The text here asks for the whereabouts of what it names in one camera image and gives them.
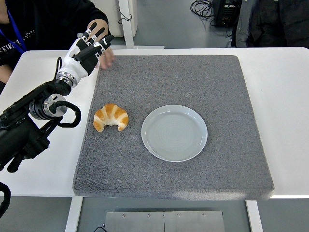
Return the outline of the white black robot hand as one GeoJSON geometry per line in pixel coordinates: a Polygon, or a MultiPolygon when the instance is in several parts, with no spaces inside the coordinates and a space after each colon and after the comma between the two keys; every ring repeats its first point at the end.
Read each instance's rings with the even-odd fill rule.
{"type": "Polygon", "coordinates": [[[62,67],[56,71],[55,79],[65,81],[71,87],[78,85],[80,80],[89,76],[99,62],[100,56],[111,46],[113,35],[106,35],[98,40],[105,28],[102,27],[90,36],[97,23],[94,22],[80,35],[64,57],[62,67]]]}

